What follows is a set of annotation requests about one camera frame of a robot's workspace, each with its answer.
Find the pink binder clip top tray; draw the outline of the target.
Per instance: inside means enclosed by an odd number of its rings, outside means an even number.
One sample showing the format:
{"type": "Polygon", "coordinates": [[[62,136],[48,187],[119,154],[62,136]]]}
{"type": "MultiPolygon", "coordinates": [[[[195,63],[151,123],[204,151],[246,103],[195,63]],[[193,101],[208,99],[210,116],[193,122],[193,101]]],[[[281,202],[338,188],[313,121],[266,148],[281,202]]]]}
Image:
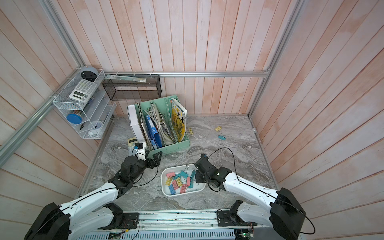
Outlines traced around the pink binder clip top tray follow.
{"type": "Polygon", "coordinates": [[[173,178],[176,176],[175,172],[167,173],[166,174],[167,178],[173,178]]]}

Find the white plastic storage tray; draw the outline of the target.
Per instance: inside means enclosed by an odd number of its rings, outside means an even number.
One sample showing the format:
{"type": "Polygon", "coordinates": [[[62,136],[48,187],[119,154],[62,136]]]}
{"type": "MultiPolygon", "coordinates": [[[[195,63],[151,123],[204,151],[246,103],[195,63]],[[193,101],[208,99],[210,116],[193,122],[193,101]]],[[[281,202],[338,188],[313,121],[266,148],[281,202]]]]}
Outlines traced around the white plastic storage tray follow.
{"type": "Polygon", "coordinates": [[[191,194],[191,193],[198,193],[198,192],[201,192],[202,190],[204,190],[207,184],[206,183],[200,183],[200,184],[196,183],[196,177],[195,177],[194,187],[192,189],[190,189],[188,187],[186,189],[185,193],[183,193],[183,194],[180,193],[181,186],[186,185],[186,183],[187,183],[187,179],[180,176],[180,172],[184,171],[185,173],[187,173],[190,176],[193,170],[197,170],[196,167],[194,166],[194,164],[176,166],[176,167],[171,167],[171,168],[165,169],[161,175],[161,182],[162,182],[161,187],[162,187],[163,194],[167,197],[176,197],[176,196],[181,196],[181,195],[186,195],[186,194],[191,194]],[[175,174],[176,174],[176,176],[173,177],[173,181],[171,184],[171,185],[173,185],[173,187],[176,191],[175,195],[171,195],[170,190],[169,190],[169,186],[165,185],[166,180],[167,180],[166,174],[171,173],[171,172],[175,172],[175,174]]]}

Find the blue binder clip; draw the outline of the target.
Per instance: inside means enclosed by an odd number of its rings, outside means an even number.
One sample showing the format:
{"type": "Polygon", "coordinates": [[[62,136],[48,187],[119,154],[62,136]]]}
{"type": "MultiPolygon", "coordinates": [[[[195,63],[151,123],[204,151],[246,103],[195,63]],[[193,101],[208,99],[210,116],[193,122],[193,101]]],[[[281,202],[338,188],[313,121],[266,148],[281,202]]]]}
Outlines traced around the blue binder clip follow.
{"type": "Polygon", "coordinates": [[[169,190],[170,190],[171,195],[175,195],[176,194],[176,191],[175,191],[173,185],[169,185],[169,190]]]}

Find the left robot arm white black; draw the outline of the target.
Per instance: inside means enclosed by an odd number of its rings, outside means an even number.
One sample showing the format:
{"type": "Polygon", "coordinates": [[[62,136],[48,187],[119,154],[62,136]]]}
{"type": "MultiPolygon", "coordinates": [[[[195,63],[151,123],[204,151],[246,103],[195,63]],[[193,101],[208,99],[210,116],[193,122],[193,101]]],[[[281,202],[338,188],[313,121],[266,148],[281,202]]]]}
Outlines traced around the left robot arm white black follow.
{"type": "Polygon", "coordinates": [[[25,235],[26,240],[75,240],[97,229],[124,227],[123,210],[114,201],[138,186],[146,169],[158,169],[162,152],[151,158],[137,153],[125,158],[121,169],[98,189],[73,201],[46,205],[25,235]]]}

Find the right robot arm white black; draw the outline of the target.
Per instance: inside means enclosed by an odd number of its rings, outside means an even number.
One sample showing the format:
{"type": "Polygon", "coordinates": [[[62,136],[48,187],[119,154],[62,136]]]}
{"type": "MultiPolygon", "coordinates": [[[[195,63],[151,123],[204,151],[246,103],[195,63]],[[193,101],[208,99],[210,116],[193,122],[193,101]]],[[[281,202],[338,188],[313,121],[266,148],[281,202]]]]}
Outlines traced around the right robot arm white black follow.
{"type": "Polygon", "coordinates": [[[306,212],[293,193],[285,188],[279,191],[252,183],[230,169],[212,165],[206,154],[195,163],[201,179],[214,187],[237,194],[252,204],[237,201],[228,211],[235,225],[240,219],[273,228],[285,240],[297,240],[306,219],[306,212]]]}

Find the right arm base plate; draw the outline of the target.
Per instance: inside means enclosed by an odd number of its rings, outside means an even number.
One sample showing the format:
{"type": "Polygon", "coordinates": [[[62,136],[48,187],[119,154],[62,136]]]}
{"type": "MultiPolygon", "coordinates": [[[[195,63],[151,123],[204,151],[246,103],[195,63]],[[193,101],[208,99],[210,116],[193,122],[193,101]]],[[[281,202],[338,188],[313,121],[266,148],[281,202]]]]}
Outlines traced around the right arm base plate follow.
{"type": "Polygon", "coordinates": [[[232,213],[231,211],[217,210],[217,223],[219,227],[236,227],[236,226],[246,226],[254,227],[257,226],[257,223],[253,222],[244,222],[238,217],[237,214],[232,213]]]}

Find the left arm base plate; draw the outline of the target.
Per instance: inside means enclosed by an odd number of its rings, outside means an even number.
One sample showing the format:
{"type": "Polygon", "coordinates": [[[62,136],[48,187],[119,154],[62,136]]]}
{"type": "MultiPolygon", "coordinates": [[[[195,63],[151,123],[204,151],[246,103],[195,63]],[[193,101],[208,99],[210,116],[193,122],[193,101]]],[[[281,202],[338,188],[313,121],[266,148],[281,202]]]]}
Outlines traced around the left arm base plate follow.
{"type": "Polygon", "coordinates": [[[136,229],[138,227],[139,213],[122,213],[117,214],[112,222],[99,230],[114,230],[114,229],[136,229]]]}

